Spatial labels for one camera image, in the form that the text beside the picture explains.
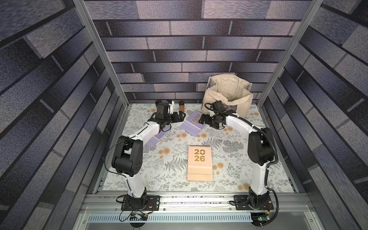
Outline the purple calendar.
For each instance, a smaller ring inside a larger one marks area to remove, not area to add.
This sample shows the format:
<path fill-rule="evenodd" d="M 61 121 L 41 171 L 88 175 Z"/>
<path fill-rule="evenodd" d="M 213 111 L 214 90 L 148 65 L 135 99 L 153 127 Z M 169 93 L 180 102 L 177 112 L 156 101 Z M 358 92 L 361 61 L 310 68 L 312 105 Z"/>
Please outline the purple calendar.
<path fill-rule="evenodd" d="M 152 149 L 154 148 L 162 139 L 163 137 L 170 132 L 171 130 L 171 126 L 167 125 L 160 133 L 158 133 L 157 135 L 153 136 L 148 142 L 147 142 L 147 146 Z"/>
<path fill-rule="evenodd" d="M 196 137 L 205 127 L 205 125 L 199 123 L 202 115 L 203 114 L 201 112 L 195 110 L 188 118 L 186 118 L 180 128 L 191 136 Z"/>

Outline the peach 2026 desk calendar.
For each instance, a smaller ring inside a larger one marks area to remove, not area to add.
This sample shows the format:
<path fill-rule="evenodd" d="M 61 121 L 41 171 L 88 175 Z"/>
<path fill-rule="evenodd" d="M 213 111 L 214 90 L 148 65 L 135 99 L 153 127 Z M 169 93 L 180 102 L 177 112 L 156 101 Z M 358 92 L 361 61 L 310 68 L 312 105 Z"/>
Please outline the peach 2026 desk calendar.
<path fill-rule="evenodd" d="M 213 182 L 212 148 L 210 146 L 188 147 L 187 180 Z"/>

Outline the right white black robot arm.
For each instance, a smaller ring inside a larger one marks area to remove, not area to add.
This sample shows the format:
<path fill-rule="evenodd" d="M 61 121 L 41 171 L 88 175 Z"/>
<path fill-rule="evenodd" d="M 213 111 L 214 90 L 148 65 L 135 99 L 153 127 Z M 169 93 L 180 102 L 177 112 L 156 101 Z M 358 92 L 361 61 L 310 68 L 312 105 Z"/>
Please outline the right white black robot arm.
<path fill-rule="evenodd" d="M 251 185 L 248 189 L 248 197 L 241 200 L 230 201 L 237 208 L 250 208 L 253 210 L 270 211 L 273 208 L 270 193 L 274 190 L 267 184 L 269 168 L 278 163 L 278 154 L 272 140 L 272 132 L 269 128 L 259 128 L 245 118 L 240 117 L 233 110 L 226 110 L 222 101 L 205 103 L 204 107 L 211 112 L 202 115 L 200 124 L 209 125 L 219 129 L 220 126 L 231 127 L 248 137 L 247 154 L 253 163 Z"/>

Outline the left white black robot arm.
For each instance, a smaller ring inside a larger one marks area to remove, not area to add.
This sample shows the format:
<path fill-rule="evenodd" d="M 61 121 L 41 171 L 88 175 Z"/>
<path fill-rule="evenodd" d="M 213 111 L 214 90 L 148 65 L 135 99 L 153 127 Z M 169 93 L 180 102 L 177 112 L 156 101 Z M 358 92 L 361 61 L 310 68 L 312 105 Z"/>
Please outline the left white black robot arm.
<path fill-rule="evenodd" d="M 127 194 L 124 195 L 122 207 L 131 210 L 143 210 L 148 204 L 147 189 L 140 177 L 143 164 L 143 148 L 154 136 L 164 133 L 166 127 L 172 123 L 183 122 L 186 114 L 174 111 L 174 101 L 156 103 L 154 112 L 147 122 L 137 132 L 120 136 L 111 148 L 114 154 L 111 166 L 115 174 L 124 177 L 127 185 Z"/>

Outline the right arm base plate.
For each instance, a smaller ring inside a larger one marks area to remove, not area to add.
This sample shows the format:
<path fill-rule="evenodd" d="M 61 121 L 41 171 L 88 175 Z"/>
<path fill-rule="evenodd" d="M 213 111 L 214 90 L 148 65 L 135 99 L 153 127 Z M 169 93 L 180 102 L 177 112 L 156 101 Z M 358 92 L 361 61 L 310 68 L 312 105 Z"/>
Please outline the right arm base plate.
<path fill-rule="evenodd" d="M 274 209 L 268 194 L 263 195 L 235 195 L 229 204 L 236 210 L 270 211 Z"/>

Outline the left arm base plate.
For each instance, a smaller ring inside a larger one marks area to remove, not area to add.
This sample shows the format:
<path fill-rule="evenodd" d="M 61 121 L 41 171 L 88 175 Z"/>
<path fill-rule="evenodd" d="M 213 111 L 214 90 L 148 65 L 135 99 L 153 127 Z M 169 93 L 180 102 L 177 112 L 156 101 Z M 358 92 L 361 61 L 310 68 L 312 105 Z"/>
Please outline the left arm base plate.
<path fill-rule="evenodd" d="M 117 203 L 121 204 L 122 211 L 158 211 L 160 208 L 159 195 L 144 195 L 141 198 L 133 198 L 129 195 L 117 198 Z"/>

